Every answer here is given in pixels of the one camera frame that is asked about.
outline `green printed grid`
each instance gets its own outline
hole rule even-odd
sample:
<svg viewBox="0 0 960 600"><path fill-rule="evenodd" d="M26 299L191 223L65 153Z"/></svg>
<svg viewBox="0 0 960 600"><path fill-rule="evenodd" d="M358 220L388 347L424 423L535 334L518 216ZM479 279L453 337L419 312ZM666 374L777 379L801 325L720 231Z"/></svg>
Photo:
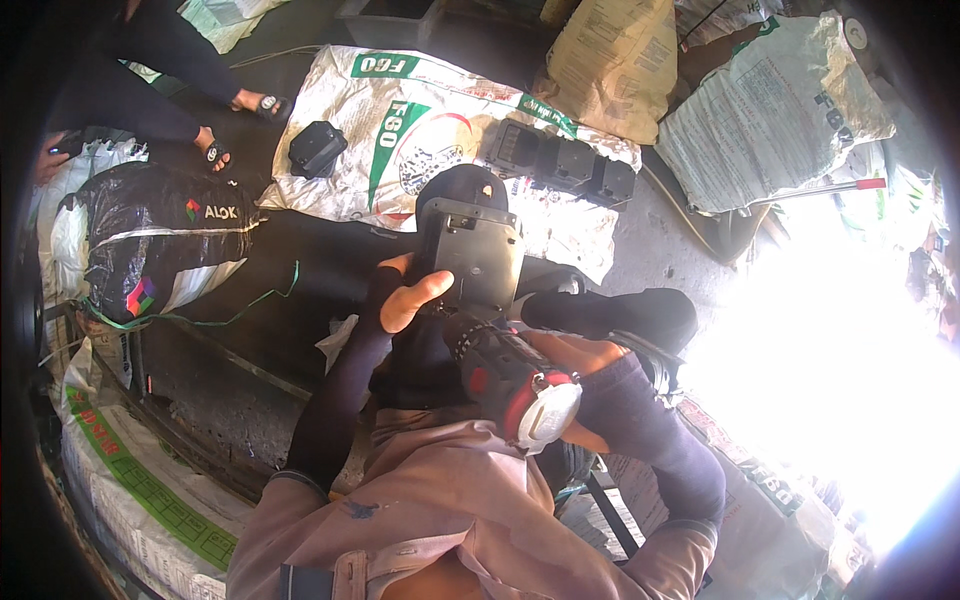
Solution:
<svg viewBox="0 0 960 600"><path fill-rule="evenodd" d="M66 394L74 419L120 485L177 540L210 564L226 571L237 539L184 504L133 458L100 411L86 402L83 391L66 386ZM99 439L93 432L96 423L103 427ZM119 449L107 455L101 446L104 440L112 441Z"/></svg>
<svg viewBox="0 0 960 600"><path fill-rule="evenodd" d="M402 68L398 72L391 72L390 70L384 71L363 71L361 65L363 64L364 59L373 59L373 60L385 60L387 64L400 64L402 62ZM437 66L443 67L444 65L439 64L428 59L421 59L420 57L414 57L408 54L393 54L387 52L375 52L370 54L362 54L353 60L353 68L350 72L350 76L357 79L368 79L368 78L382 78L382 77L391 77L396 79L410 79L410 75L413 73L414 67L417 66L419 62L429 62L430 64L435 64ZM457 94L464 96L469 96L470 98L476 99L476 96L470 96L458 89L445 87L443 85L436 84L434 82L428 82L426 80L416 80L422 84L430 84L447 91L451 91ZM573 139L577 139L577 124L570 120L569 117L564 115L559 110L537 100L529 94L520 94L519 104L510 105L505 102L499 102L496 100L488 100L494 104L499 104L505 107L515 108L520 112L525 112L533 117L538 118L539 120L549 123L551 125L556 125L563 132L567 133Z"/></svg>

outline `person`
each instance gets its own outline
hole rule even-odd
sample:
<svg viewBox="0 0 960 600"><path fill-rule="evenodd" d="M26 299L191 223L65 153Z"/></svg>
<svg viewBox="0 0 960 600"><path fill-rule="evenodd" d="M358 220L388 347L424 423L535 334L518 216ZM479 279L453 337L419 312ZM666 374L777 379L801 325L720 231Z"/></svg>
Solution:
<svg viewBox="0 0 960 600"><path fill-rule="evenodd" d="M241 87L213 44L177 14L171 0L128 0L92 48L80 53L55 104L51 131L111 127L147 139L193 144L214 173L231 166L230 152L210 127L202 126L118 59L177 77L233 110L250 110L270 122L285 122L293 109L286 98ZM64 160L58 156L60 163ZM41 153L41 162L46 166L56 161Z"/></svg>
<svg viewBox="0 0 960 600"><path fill-rule="evenodd" d="M388 401L376 413L364 480L330 500L368 382L371 401L391 386L410 388L394 400L460 386L435 338L438 321L417 314L454 277L440 271L404 286L411 260L386 260L373 273L355 328L303 409L285 468L234 549L228 598L692 598L716 547L724 474L655 399L637 357L612 342L524 334L581 375L581 407L565 443L636 458L657 476L669 518L623 566L553 517L536 457L508 445L468 403L424 410ZM562 293L534 294L521 312ZM596 309L598 298L589 299ZM391 339L393 352L373 376ZM412 368L437 377L405 376Z"/></svg>

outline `sandal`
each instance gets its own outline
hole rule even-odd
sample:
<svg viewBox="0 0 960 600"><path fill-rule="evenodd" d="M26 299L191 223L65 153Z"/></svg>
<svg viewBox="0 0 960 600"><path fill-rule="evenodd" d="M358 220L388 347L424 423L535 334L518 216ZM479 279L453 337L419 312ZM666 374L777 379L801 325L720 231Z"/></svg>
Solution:
<svg viewBox="0 0 960 600"><path fill-rule="evenodd" d="M256 105L256 114L271 123L284 123L290 118L290 113L293 112L293 109L294 103L290 102L287 98L277 98L277 96L267 94L261 98L260 103Z"/></svg>
<svg viewBox="0 0 960 600"><path fill-rule="evenodd" d="M221 156L230 154L230 151L220 143L219 140L213 140L213 143L206 148L204 153L204 158L206 158L206 164L210 166L210 172L214 175L219 175L221 173L226 173L230 170L230 167L233 166L233 156L230 157L230 160L224 162L224 167L220 170L217 170L217 163L220 162Z"/></svg>

